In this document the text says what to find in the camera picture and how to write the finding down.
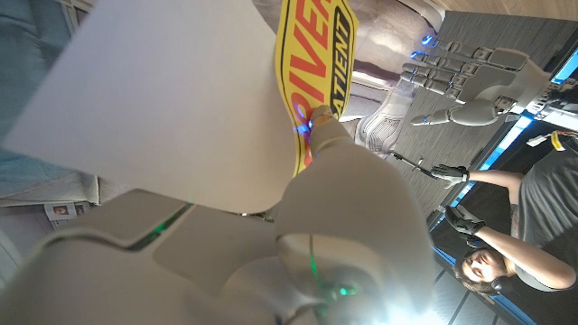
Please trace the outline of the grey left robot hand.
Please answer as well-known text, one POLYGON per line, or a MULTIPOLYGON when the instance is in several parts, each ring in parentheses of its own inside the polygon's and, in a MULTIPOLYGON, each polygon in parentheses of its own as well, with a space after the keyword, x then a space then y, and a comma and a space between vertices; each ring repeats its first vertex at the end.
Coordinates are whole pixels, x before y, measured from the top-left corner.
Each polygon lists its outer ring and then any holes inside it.
POLYGON ((454 105, 416 116, 412 125, 489 125, 502 115, 523 112, 551 85, 551 74, 522 51, 447 41, 431 35, 421 43, 442 54, 412 52, 413 61, 403 65, 401 79, 449 98, 454 105))

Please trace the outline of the operator right gloved hand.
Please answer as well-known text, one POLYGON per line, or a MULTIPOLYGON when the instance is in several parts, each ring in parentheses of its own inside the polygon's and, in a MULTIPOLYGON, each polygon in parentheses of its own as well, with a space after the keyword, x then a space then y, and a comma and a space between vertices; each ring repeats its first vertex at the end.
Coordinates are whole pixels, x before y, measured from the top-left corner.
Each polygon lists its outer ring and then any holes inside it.
POLYGON ((474 236, 481 228, 486 226, 484 220, 471 214, 462 205, 456 207, 446 206, 445 217, 448 223, 458 232, 474 236))

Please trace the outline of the operator left gloved hand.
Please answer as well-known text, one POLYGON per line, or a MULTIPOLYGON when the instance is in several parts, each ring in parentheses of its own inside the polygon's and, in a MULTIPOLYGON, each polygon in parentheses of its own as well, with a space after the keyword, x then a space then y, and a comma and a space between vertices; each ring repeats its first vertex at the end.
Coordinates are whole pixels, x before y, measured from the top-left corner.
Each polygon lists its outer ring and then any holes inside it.
POLYGON ((452 186, 469 180, 470 173, 464 166, 448 166, 439 164, 432 167, 431 174, 445 181, 444 188, 450 189, 452 186))

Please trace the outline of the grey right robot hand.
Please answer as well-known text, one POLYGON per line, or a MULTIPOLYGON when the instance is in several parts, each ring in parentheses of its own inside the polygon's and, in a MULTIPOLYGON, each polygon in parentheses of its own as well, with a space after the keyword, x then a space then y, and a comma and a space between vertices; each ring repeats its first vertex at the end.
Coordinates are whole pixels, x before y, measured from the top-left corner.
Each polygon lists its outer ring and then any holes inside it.
POLYGON ((324 107, 270 221, 133 190, 48 236, 4 324, 417 324, 432 241, 400 173, 324 107))

